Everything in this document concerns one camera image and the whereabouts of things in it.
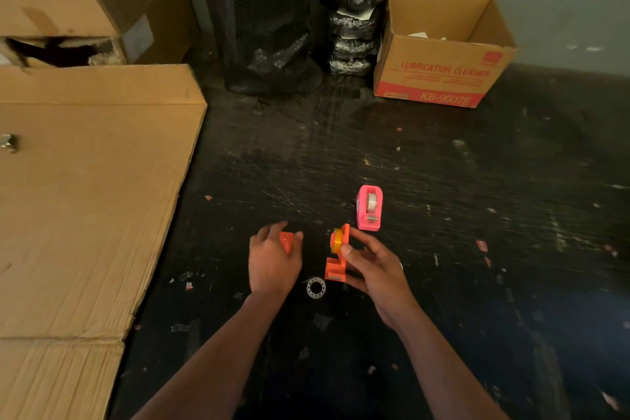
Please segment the person's left forearm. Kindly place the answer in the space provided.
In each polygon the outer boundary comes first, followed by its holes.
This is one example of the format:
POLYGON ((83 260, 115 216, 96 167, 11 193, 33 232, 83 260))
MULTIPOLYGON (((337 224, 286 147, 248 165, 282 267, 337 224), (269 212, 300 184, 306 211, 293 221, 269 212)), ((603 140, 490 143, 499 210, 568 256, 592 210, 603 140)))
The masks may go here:
POLYGON ((257 289, 131 420, 232 420, 288 291, 257 289))

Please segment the person's left hand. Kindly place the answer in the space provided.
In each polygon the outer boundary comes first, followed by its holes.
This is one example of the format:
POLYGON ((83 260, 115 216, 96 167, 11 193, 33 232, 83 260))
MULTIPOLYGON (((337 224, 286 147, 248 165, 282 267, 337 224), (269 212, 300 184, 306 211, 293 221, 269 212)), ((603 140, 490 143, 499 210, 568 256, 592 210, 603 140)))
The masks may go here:
POLYGON ((249 240, 248 273, 252 294, 283 302, 293 289, 303 266, 303 253, 284 252, 279 233, 287 221, 274 223, 268 238, 260 243, 254 234, 249 240))

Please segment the flat cardboard sheet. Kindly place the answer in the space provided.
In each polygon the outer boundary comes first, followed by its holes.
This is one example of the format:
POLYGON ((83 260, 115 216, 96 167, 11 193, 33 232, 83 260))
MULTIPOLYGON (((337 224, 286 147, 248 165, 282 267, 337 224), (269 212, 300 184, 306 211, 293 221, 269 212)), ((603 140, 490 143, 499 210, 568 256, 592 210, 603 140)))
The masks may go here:
POLYGON ((0 420, 104 420, 206 109, 190 65, 0 66, 0 420))

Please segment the orange tape dispenser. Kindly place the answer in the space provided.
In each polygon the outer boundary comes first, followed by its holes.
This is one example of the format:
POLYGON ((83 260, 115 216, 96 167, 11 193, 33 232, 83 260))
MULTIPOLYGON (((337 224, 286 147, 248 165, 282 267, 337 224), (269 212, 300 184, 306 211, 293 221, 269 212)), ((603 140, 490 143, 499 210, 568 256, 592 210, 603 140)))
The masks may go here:
POLYGON ((335 228, 330 234, 329 247, 331 257, 326 259, 325 280, 346 282, 347 259, 342 253, 342 246, 350 241, 350 224, 335 228))

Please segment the open cardboard box red print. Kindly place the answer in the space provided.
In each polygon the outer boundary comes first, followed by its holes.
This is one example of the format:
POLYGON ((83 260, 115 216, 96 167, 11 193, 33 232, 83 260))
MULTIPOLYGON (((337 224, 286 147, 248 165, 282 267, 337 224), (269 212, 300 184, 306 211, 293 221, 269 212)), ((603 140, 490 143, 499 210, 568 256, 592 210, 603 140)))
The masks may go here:
POLYGON ((388 0, 374 95, 476 108, 516 51, 496 0, 388 0))

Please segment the person's right forearm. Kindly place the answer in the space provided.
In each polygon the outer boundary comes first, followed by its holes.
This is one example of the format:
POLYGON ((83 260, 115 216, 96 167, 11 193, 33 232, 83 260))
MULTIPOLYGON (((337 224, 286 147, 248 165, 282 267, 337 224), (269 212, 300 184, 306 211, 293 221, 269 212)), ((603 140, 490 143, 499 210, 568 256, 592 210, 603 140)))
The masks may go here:
POLYGON ((390 317, 435 420, 510 420, 417 304, 390 317))

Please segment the pink tape dispenser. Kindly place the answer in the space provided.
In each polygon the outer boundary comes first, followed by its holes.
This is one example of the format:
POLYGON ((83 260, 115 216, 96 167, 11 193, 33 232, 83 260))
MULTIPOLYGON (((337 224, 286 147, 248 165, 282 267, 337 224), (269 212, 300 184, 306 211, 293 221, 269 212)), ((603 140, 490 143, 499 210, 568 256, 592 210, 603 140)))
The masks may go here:
POLYGON ((357 197, 357 227, 366 232, 378 232, 382 222, 383 192, 376 185, 361 186, 357 197))

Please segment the person's right hand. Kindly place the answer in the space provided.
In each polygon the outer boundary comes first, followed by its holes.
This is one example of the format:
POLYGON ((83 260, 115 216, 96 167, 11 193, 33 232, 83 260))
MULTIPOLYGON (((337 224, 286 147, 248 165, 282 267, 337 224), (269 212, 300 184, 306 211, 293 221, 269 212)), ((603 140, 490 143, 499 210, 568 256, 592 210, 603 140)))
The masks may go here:
POLYGON ((378 239, 350 228, 350 238, 361 242, 366 269, 346 267, 346 284, 367 294, 383 322, 397 333, 412 321, 420 307, 415 300, 397 255, 378 239))

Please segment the torn cardboard box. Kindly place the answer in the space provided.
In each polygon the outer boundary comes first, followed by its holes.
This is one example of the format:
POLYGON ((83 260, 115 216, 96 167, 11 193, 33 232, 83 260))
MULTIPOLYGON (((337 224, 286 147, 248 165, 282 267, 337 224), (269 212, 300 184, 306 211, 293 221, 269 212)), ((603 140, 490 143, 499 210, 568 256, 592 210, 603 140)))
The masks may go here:
POLYGON ((199 37, 191 0, 147 0, 144 13, 117 36, 0 36, 0 66, 170 65, 199 37))

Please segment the black bubble wrap roll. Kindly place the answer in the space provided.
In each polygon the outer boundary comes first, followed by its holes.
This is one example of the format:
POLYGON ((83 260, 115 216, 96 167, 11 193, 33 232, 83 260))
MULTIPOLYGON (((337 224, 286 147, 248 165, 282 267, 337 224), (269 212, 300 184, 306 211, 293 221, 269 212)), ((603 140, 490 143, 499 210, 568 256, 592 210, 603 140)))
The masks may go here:
POLYGON ((244 95, 315 90, 311 0, 206 0, 225 88, 244 95))

